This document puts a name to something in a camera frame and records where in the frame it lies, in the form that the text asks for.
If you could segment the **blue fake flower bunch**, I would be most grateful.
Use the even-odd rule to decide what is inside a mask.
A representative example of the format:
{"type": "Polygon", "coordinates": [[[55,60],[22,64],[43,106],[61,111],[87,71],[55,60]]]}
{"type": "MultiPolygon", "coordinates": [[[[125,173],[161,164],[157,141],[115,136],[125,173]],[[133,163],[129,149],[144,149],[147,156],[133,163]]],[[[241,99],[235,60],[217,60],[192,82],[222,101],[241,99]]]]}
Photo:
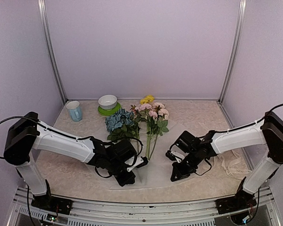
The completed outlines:
{"type": "Polygon", "coordinates": [[[133,112],[129,112],[123,108],[116,111],[113,115],[105,119],[106,129],[109,133],[107,140],[117,141],[121,138],[133,139],[137,141],[137,152],[139,153],[142,146],[139,142],[140,127],[135,120],[133,112]]]}

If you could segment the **pink fake flower bunch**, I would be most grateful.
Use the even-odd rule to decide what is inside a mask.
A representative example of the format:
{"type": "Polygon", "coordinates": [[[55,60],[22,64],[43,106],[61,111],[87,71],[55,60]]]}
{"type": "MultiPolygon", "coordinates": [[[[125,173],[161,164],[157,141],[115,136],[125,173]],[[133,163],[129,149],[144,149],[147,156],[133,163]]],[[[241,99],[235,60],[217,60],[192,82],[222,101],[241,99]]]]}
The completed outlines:
{"type": "Polygon", "coordinates": [[[131,111],[134,113],[134,119],[137,122],[146,123],[146,151],[145,156],[151,159],[156,147],[158,136],[167,133],[169,112],[166,106],[161,102],[143,103],[139,106],[132,105],[131,111]]]}

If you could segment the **yellow fake flower stem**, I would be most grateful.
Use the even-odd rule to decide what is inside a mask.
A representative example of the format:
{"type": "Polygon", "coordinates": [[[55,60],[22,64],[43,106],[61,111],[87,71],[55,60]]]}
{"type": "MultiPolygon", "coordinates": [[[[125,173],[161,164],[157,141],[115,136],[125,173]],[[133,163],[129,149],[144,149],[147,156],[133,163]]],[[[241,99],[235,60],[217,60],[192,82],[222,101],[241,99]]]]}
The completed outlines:
{"type": "Polygon", "coordinates": [[[145,96],[143,99],[140,100],[140,104],[147,104],[147,103],[150,103],[150,102],[153,102],[155,100],[154,96],[153,95],[147,95],[145,96]]]}

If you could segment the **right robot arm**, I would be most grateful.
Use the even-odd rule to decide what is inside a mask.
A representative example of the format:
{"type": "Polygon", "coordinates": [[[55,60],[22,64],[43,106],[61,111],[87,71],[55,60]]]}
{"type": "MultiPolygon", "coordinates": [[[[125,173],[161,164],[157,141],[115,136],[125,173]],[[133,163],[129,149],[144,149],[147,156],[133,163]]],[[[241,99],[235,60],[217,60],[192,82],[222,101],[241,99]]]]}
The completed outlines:
{"type": "Polygon", "coordinates": [[[211,130],[203,138],[184,131],[174,142],[186,156],[168,150],[166,157],[173,161],[170,180],[188,178],[196,173],[202,161],[230,150],[255,145],[267,145],[268,151],[251,174],[240,183],[234,196],[216,200],[219,214],[255,206],[254,194],[283,165],[283,121],[272,111],[249,125],[224,132],[211,130]]]}

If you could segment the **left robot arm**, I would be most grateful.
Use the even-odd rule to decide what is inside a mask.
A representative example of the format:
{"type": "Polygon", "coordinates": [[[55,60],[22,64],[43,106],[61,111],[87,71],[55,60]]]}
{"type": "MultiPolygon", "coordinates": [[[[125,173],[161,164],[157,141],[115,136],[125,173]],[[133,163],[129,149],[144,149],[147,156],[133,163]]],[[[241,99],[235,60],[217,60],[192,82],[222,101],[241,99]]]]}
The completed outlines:
{"type": "Polygon", "coordinates": [[[69,215],[73,202],[51,194],[48,181],[42,177],[31,155],[32,149],[68,156],[94,166],[96,170],[106,169],[108,176],[114,177],[120,186],[133,184],[133,169],[145,163],[130,138],[103,142],[93,136],[76,137],[48,126],[35,112],[18,119],[8,130],[4,159],[16,167],[30,187],[33,207],[69,215]]]}

